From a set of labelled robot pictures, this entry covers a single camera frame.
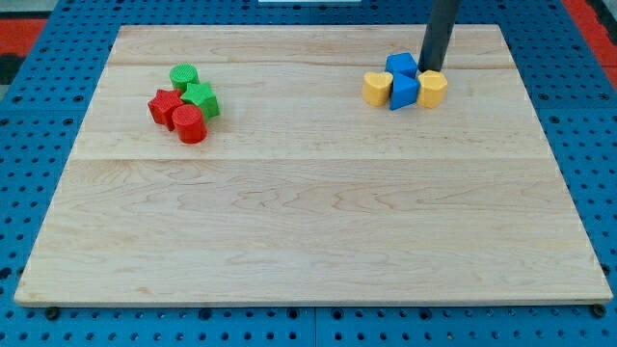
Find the black cylindrical robot arm rod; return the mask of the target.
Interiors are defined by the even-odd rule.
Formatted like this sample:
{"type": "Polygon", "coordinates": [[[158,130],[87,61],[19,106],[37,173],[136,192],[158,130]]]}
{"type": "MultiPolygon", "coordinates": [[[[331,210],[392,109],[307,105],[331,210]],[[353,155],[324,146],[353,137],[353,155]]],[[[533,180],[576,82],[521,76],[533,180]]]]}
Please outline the black cylindrical robot arm rod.
{"type": "Polygon", "coordinates": [[[461,0],[435,0],[420,49],[418,69],[441,71],[461,0]]]}

